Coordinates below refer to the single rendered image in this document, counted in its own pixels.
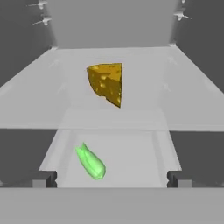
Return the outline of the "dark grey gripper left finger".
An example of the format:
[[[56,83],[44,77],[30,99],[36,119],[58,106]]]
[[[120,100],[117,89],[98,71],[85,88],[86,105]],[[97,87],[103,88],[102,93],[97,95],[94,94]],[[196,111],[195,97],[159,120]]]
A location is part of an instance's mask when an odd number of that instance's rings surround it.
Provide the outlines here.
[[[0,184],[0,187],[50,188],[57,186],[56,179],[56,171],[38,171],[27,178],[12,183]]]

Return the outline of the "white fridge shelf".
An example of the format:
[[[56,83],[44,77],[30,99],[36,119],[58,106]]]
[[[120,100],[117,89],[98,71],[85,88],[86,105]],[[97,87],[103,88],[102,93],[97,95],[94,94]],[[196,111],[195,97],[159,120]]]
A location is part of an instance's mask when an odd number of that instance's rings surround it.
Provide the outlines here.
[[[100,180],[82,167],[75,148],[86,144],[106,165]],[[166,173],[181,169],[166,131],[60,130],[40,166],[58,173],[59,187],[165,187]]]

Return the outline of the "green husked corn cob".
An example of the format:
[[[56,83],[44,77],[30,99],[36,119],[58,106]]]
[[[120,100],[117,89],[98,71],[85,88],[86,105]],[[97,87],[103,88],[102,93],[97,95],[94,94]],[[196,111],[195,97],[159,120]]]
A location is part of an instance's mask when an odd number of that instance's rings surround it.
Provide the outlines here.
[[[105,164],[87,147],[85,143],[75,148],[80,163],[93,179],[103,179],[106,174]]]

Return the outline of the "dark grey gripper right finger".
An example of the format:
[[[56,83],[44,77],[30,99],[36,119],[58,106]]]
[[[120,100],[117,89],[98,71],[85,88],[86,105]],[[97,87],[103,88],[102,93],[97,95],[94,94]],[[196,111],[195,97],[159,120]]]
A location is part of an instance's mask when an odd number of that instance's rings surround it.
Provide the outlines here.
[[[177,188],[203,188],[203,187],[221,187],[224,188],[224,183],[214,183],[195,180],[183,171],[168,171],[167,186]]]

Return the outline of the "yellow cheese wedge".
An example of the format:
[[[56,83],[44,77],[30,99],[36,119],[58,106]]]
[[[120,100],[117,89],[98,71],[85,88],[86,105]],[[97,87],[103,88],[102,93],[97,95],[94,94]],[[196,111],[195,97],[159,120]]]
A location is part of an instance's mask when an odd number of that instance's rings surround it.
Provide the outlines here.
[[[109,63],[89,66],[87,77],[91,88],[98,96],[104,96],[118,108],[122,104],[123,64]]]

